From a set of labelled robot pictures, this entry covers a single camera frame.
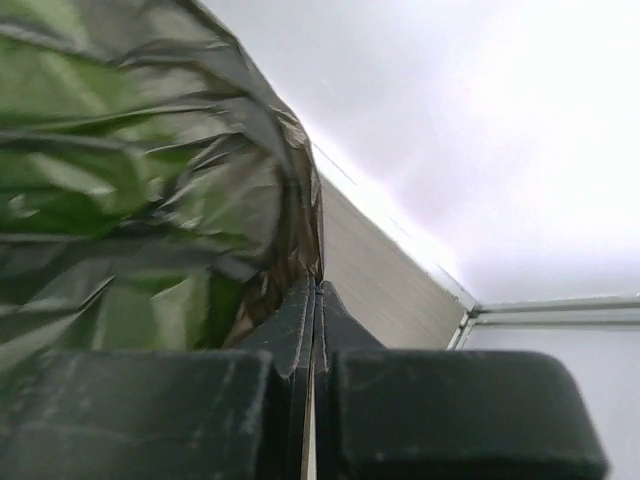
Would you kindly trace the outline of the black trash bag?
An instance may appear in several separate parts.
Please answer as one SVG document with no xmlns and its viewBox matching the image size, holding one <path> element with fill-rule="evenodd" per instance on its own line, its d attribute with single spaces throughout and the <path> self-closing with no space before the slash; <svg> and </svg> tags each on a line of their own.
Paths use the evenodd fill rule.
<svg viewBox="0 0 640 480">
<path fill-rule="evenodd" d="M 230 345 L 322 239 L 301 123 L 202 3 L 2 3 L 3 370 Z"/>
</svg>

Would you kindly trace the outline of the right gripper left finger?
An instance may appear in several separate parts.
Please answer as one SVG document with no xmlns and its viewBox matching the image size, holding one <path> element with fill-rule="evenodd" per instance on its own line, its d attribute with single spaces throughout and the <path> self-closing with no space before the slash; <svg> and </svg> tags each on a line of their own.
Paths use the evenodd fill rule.
<svg viewBox="0 0 640 480">
<path fill-rule="evenodd" d="M 41 351 L 1 377 L 5 479 L 302 479 L 315 281 L 229 350 Z"/>
</svg>

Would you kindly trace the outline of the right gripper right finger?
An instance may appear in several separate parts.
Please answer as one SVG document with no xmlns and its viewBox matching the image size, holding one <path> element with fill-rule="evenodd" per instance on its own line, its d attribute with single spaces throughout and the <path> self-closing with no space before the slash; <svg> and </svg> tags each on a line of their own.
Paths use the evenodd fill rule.
<svg viewBox="0 0 640 480">
<path fill-rule="evenodd" d="M 321 479 L 603 479 L 569 370 L 527 351 L 392 349 L 324 282 L 314 314 Z"/>
</svg>

